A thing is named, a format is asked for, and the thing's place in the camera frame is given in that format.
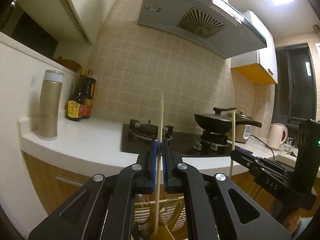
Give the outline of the wooden chopstick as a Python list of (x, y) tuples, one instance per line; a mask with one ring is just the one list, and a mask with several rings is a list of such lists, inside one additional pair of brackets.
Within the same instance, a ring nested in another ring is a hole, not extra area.
[(160, 93), (159, 101), (159, 122), (158, 122), (158, 146), (157, 146), (157, 161), (156, 161), (156, 183), (155, 183), (155, 213), (154, 213), (154, 230), (153, 236), (158, 234), (159, 226), (159, 199), (160, 199), (160, 185), (161, 185), (161, 158), (162, 158), (162, 141), (163, 141), (163, 112), (164, 112), (164, 97), (163, 91)]
[[(235, 150), (235, 111), (232, 111), (232, 151)], [(232, 173), (233, 173), (233, 159), (231, 158), (231, 162), (230, 162), (230, 167), (229, 167), (229, 179), (232, 178)]]
[(170, 240), (175, 240), (175, 238), (173, 237), (173, 235), (171, 234), (170, 230), (168, 229), (168, 227), (166, 225), (163, 225), (164, 227), (164, 239), (170, 239)]

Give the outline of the black plastic spoon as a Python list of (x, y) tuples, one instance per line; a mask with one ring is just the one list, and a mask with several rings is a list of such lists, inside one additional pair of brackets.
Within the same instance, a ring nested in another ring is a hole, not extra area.
[(132, 226), (131, 236), (133, 239), (137, 240), (149, 240), (151, 234), (153, 233), (153, 226), (148, 223), (138, 224), (135, 222)]

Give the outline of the gold rice cooker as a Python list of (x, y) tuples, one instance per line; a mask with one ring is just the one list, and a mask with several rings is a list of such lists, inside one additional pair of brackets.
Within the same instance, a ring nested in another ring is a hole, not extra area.
[[(235, 119), (238, 121), (253, 120), (252, 117), (245, 113), (238, 112), (235, 114)], [(235, 127), (235, 141), (239, 143), (246, 143), (251, 133), (251, 125), (236, 125)]]

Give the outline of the pink electric kettle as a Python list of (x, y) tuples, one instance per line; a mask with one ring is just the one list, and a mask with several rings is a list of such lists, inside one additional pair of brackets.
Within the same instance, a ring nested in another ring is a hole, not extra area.
[(279, 150), (288, 136), (288, 129), (284, 124), (272, 123), (267, 138), (267, 146), (273, 150)]

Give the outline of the black wok with lid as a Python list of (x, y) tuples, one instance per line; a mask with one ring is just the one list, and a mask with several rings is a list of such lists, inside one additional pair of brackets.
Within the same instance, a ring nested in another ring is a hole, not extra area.
[(214, 107), (214, 113), (194, 114), (196, 123), (205, 131), (216, 134), (227, 134), (233, 128), (232, 118), (222, 115), (222, 112), (236, 110), (236, 107), (217, 108)]

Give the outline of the beige plastic utensil basket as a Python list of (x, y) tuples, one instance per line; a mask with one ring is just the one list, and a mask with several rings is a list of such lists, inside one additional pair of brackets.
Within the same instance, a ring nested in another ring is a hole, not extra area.
[(154, 195), (135, 195), (131, 239), (187, 239), (184, 197), (164, 194), (156, 206)]

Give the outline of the dark window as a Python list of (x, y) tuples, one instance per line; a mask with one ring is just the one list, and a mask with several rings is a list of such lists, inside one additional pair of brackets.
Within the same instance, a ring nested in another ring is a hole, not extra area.
[(278, 84), (272, 121), (295, 126), (316, 118), (316, 79), (308, 44), (276, 50)]

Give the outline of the black gas stove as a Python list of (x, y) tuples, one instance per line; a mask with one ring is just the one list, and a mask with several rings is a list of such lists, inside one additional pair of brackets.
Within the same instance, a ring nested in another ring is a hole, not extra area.
[[(226, 157), (232, 151), (232, 144), (226, 135), (203, 131), (202, 134), (184, 133), (174, 130), (173, 126), (164, 126), (163, 137), (167, 139), (169, 149), (183, 157)], [(146, 124), (132, 119), (123, 124), (121, 151), (140, 154), (150, 150), (151, 143), (157, 139), (158, 127), (151, 122)]]

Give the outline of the dark soy sauce bottle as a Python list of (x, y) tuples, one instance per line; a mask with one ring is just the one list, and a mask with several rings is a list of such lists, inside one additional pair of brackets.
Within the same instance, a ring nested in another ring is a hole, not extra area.
[(81, 121), (84, 112), (84, 85), (83, 81), (86, 76), (86, 70), (80, 69), (79, 81), (75, 91), (71, 95), (67, 104), (66, 118), (72, 121)]

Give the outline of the red label sauce bottle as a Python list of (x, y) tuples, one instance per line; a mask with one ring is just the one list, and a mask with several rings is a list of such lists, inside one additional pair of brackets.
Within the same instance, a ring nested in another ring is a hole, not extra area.
[(96, 81), (93, 70), (89, 69), (82, 81), (82, 91), (85, 99), (84, 111), (82, 114), (83, 119), (89, 119), (91, 117)]

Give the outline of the gold thermos bottle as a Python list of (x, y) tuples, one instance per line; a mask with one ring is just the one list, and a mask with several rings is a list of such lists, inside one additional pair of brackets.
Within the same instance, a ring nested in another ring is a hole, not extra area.
[(55, 70), (44, 73), (40, 102), (38, 137), (45, 141), (57, 138), (59, 102), (64, 74)]

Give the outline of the grey range hood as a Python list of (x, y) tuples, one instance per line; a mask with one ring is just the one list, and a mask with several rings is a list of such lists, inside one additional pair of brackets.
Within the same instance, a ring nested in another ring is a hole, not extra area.
[(267, 46), (262, 33), (224, 0), (143, 0), (137, 23), (194, 42), (224, 59)]

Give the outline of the white refrigerator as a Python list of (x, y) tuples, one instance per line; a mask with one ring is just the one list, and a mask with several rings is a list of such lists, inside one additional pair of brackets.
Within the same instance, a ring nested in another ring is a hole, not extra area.
[(47, 215), (31, 182), (20, 150), (18, 121), (35, 127), (44, 72), (64, 74), (60, 108), (64, 108), (78, 75), (1, 34), (1, 206), (17, 231), (27, 238)]

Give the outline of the white cabinet above fridge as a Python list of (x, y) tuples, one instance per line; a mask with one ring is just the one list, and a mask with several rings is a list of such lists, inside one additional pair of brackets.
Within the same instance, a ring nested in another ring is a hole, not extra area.
[(58, 42), (95, 44), (116, 0), (1, 0), (1, 31), (26, 14)]

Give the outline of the white upper wall cabinet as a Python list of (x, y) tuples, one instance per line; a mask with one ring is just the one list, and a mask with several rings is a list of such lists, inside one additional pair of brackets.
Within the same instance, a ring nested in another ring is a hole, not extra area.
[(231, 58), (231, 70), (256, 86), (276, 85), (278, 71), (273, 36), (254, 12), (248, 10), (244, 16), (266, 38), (267, 47)]

